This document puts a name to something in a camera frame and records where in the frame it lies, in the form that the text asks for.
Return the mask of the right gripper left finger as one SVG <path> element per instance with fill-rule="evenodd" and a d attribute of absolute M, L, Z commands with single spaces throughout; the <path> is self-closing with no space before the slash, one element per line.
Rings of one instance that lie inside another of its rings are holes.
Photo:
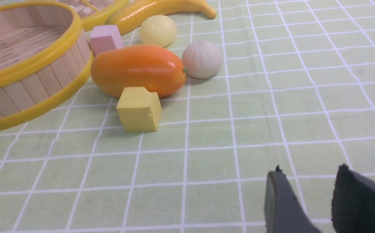
<path fill-rule="evenodd" d="M 265 203 L 267 233 L 319 233 L 305 212 L 279 166 L 267 173 Z"/>

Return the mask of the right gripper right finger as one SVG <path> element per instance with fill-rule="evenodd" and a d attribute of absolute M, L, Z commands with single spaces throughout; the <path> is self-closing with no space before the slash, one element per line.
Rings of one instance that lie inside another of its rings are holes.
<path fill-rule="evenodd" d="M 375 181 L 340 165 L 332 198 L 337 233 L 375 233 Z"/>

